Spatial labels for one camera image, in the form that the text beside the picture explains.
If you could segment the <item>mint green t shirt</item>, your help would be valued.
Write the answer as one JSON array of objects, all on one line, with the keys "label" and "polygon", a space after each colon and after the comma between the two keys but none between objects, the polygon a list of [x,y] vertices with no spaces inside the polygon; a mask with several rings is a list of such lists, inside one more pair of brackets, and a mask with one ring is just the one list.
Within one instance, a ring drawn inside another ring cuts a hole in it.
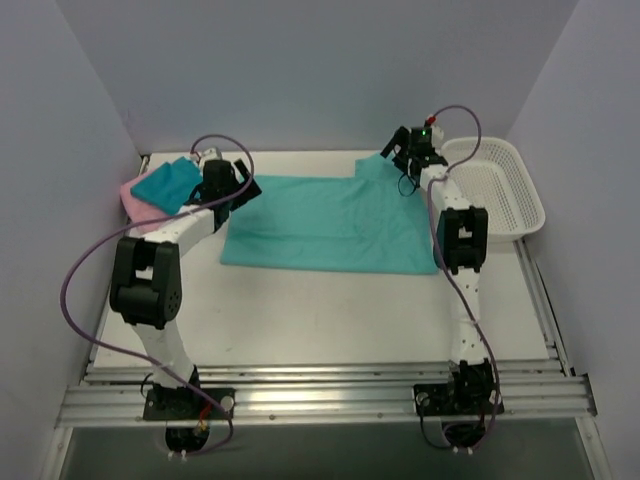
[{"label": "mint green t shirt", "polygon": [[429,215],[390,161],[357,159],[350,177],[259,175],[262,194],[232,213],[224,265],[434,275]]}]

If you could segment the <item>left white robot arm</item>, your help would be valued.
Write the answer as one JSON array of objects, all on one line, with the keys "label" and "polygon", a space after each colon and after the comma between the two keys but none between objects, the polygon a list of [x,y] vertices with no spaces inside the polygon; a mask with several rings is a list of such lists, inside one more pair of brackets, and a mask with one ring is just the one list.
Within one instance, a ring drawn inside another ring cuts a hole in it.
[{"label": "left white robot arm", "polygon": [[183,300],[181,258],[261,193],[242,160],[207,160],[201,182],[182,208],[183,217],[141,237],[124,236],[117,243],[110,308],[132,328],[144,354],[153,359],[153,386],[169,391],[166,408],[179,419],[194,417],[202,405],[202,395],[194,388],[199,386],[197,369],[177,326]]}]

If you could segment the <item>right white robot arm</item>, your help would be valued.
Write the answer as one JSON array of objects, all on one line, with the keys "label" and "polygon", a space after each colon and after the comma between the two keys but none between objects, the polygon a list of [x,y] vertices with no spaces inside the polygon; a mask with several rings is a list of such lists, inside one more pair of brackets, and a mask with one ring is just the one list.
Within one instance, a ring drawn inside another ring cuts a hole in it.
[{"label": "right white robot arm", "polygon": [[489,215],[462,193],[440,154],[441,135],[433,125],[399,127],[381,150],[426,194],[436,265],[449,285],[450,362],[494,378],[495,358],[479,331],[480,272],[487,256]]}]

